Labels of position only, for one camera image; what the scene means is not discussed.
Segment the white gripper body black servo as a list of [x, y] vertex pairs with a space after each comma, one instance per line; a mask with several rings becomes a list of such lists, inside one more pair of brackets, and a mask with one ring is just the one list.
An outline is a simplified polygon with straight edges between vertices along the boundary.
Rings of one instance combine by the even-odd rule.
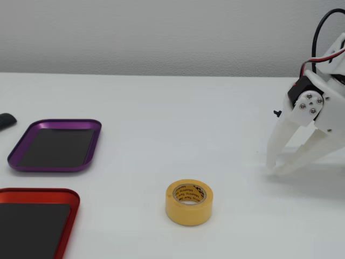
[[310, 123], [337, 139], [344, 139], [344, 85], [331, 78], [324, 81], [308, 70], [287, 92], [292, 121]]

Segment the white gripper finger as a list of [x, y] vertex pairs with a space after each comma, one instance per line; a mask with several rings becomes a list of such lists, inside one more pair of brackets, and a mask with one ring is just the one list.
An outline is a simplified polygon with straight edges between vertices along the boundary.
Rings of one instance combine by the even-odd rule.
[[344, 148], [344, 131], [322, 131], [316, 129], [307, 141], [283, 165], [276, 165], [272, 173], [284, 175]]
[[281, 151], [300, 127], [307, 127], [323, 108], [323, 97], [316, 91], [302, 92], [293, 104], [285, 95], [278, 122], [268, 140], [266, 167], [275, 169]]

